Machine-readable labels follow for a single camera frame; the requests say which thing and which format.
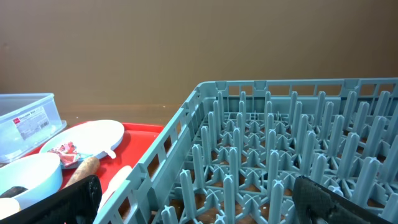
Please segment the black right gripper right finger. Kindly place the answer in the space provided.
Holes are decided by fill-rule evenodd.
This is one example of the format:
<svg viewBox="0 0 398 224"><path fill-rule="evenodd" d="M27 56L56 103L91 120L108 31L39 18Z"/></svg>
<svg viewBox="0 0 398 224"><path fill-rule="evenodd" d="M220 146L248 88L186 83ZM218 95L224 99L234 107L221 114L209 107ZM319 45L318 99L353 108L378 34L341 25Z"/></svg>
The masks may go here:
<svg viewBox="0 0 398 224"><path fill-rule="evenodd" d="M303 175L295 180L292 199L298 221L301 224L320 222L327 224L382 224L395 222L395 214L392 211L376 215Z"/></svg>

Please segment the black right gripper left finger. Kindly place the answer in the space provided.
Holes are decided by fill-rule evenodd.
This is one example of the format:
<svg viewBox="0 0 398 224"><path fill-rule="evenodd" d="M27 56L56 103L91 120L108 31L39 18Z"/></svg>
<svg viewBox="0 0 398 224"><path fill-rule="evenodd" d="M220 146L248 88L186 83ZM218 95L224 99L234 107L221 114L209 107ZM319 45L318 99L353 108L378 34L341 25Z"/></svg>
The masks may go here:
<svg viewBox="0 0 398 224"><path fill-rule="evenodd" d="M3 224L92 224L102 198L99 177L89 175L1 220Z"/></svg>

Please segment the brown carrot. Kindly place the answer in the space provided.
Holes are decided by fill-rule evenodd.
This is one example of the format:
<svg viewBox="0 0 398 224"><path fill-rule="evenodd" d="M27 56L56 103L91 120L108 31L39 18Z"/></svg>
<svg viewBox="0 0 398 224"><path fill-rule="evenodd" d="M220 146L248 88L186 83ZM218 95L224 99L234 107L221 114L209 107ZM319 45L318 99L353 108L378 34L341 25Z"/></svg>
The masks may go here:
<svg viewBox="0 0 398 224"><path fill-rule="evenodd" d="M69 181L66 183L65 188L85 177L88 177L89 175L95 174L99 167L100 160L96 157L89 157L85 159L72 174Z"/></svg>

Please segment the light blue small bowl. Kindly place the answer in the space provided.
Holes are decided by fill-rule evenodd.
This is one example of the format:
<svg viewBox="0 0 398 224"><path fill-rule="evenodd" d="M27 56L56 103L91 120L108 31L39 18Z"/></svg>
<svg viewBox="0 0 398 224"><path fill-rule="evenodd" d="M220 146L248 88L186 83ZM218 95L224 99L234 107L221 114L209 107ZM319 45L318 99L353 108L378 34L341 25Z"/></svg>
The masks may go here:
<svg viewBox="0 0 398 224"><path fill-rule="evenodd" d="M26 190L14 198L25 209L58 192L63 182L58 155L50 152L32 154L1 168L1 193L12 187Z"/></svg>

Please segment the red candy wrapper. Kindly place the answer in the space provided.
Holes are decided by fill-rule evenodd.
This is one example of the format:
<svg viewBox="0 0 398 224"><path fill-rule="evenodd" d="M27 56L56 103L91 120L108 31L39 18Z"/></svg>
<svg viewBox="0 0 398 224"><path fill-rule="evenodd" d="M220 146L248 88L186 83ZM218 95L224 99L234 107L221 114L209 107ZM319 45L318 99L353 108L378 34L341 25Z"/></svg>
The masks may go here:
<svg viewBox="0 0 398 224"><path fill-rule="evenodd" d="M49 152L57 154L65 168L77 165L80 161L88 157L87 154L80 153L73 142L53 147Z"/></svg>

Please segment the dark brown food scrap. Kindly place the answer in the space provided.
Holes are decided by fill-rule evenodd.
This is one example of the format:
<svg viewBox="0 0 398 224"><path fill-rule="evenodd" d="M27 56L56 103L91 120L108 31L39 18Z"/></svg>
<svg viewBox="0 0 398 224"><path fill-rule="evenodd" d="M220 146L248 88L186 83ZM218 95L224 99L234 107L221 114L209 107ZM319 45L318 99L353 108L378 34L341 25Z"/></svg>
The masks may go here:
<svg viewBox="0 0 398 224"><path fill-rule="evenodd" d="M14 186L10 189L6 190L4 193L0 195L1 198L13 198L16 195L19 195L23 192L27 191L27 188L22 186Z"/></svg>

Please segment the light blue plate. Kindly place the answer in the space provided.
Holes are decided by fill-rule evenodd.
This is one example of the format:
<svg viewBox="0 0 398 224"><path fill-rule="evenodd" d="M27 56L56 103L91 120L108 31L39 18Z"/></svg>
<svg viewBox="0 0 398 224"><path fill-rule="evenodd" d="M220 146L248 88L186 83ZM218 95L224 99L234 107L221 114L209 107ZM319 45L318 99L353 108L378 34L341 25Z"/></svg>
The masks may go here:
<svg viewBox="0 0 398 224"><path fill-rule="evenodd" d="M60 146L74 149L77 153L76 161L70 165L61 163L62 169L74 169L91 156L97 159L108 156L114 159L116 157L114 150L123 140L124 131L124 126L118 121L109 119L88 121L56 135L46 142L39 152L50 152Z"/></svg>

